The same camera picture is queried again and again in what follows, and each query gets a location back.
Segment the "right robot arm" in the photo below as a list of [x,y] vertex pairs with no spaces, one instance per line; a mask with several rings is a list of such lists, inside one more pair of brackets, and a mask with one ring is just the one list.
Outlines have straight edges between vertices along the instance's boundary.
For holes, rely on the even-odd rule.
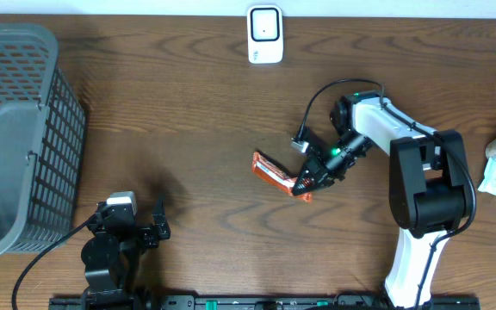
[[293,195],[328,188],[369,148],[383,150],[389,157],[389,207],[400,229],[384,282],[387,303],[399,309],[430,305],[443,248],[476,210],[462,136],[419,124],[374,90],[341,97],[330,120],[339,135],[335,144],[322,146],[306,125],[292,139],[307,157]]

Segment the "red Top chocolate bar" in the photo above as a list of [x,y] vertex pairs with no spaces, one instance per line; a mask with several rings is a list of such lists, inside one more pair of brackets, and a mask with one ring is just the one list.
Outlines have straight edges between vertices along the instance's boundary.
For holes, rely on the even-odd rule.
[[265,158],[261,152],[253,153],[251,171],[266,183],[294,197],[293,189],[297,178],[289,177],[283,170]]

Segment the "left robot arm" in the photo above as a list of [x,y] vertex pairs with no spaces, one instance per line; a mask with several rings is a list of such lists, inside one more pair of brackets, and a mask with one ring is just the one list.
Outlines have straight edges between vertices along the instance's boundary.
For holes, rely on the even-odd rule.
[[157,302],[147,288],[136,288],[135,277],[141,256],[171,237],[164,203],[158,199],[152,209],[152,223],[136,222],[134,192],[116,192],[101,201],[87,225],[93,233],[81,251],[85,265],[83,309],[156,309]]

